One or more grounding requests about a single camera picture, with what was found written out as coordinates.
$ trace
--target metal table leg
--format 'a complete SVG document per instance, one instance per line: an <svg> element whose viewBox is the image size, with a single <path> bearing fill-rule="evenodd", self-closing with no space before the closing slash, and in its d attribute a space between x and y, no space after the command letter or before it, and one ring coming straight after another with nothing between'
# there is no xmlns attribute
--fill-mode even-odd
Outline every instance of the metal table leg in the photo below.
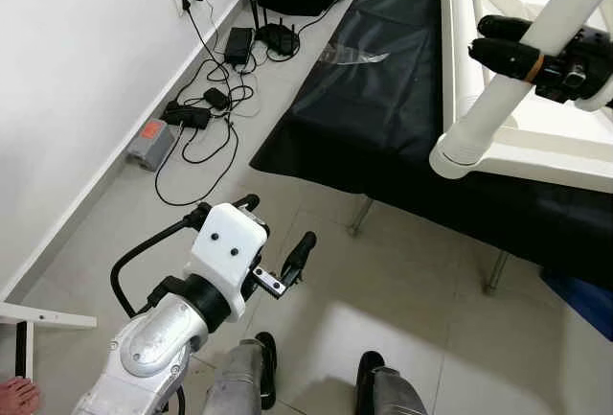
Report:
<svg viewBox="0 0 613 415"><path fill-rule="evenodd" d="M509 252L505 252L501 250L498 254L498 259L494 264L494 268L492 269L488 283L486 284L485 291L486 295L493 295L496 289L498 288L498 283L500 282L500 277L502 276L502 270L505 268L507 264L507 258L509 257Z"/></svg>
<svg viewBox="0 0 613 415"><path fill-rule="evenodd" d="M368 214L368 211L371 210L372 205L373 205L373 200L367 197L364 203L362 204L362 207L360 207L360 210L355 215L355 219L353 219L352 224L347 227L347 231L349 232L350 235L352 236L357 235L357 233L360 230L360 226L362 226L362 221L364 221L364 218Z"/></svg>

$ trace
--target gray box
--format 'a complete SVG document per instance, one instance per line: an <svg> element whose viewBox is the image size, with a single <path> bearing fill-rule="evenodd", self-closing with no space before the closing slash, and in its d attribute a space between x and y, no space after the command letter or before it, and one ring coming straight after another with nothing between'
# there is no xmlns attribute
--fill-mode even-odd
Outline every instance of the gray box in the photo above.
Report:
<svg viewBox="0 0 613 415"><path fill-rule="evenodd" d="M153 118L147 121L127 148L128 158L137 162L143 169L156 171L173 142L174 137L169 125L165 121Z"/></svg>

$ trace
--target white wall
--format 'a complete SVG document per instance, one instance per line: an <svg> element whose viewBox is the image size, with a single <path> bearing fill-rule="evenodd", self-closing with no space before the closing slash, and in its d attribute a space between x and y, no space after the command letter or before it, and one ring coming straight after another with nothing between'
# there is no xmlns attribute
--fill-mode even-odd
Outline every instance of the white wall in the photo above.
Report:
<svg viewBox="0 0 613 415"><path fill-rule="evenodd" d="M218 18L238 0L209 1ZM172 0L0 0L0 17L1 300L199 46Z"/></svg>

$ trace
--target orange ring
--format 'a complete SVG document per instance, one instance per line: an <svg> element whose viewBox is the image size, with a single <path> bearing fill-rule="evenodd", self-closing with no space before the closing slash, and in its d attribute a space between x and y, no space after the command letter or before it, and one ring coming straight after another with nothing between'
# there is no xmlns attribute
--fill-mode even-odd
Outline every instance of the orange ring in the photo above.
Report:
<svg viewBox="0 0 613 415"><path fill-rule="evenodd" d="M530 72L528 72L528 74L526 75L526 78L524 78L525 82L533 82L534 78L536 78L536 75L538 75L538 72L540 72L540 69L543 66L544 61L545 61L545 55L540 54L538 56L538 59L534 63L533 68L530 69Z"/></svg>

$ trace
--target baseboard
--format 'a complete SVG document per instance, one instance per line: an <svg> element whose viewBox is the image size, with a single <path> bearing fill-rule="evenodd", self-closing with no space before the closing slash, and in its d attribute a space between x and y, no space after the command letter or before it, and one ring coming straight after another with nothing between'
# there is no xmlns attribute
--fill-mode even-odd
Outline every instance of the baseboard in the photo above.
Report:
<svg viewBox="0 0 613 415"><path fill-rule="evenodd" d="M216 27L220 36L224 36L228 32L238 14L247 5L247 1L234 0L217 20ZM215 31L211 29L204 36L210 47L214 42L214 33ZM131 127L123 141L109 155L102 167L98 169L56 224L47 232L40 245L33 251L20 270L12 276L0 292L0 301L7 300L12 303L20 303L23 300L110 183L121 172L125 165L125 150L132 139L140 132L149 118L162 114L164 107L176 91L190 80L205 54L204 46L198 45L188 56L168 84L162 88L151 104L143 111L143 114Z"/></svg>

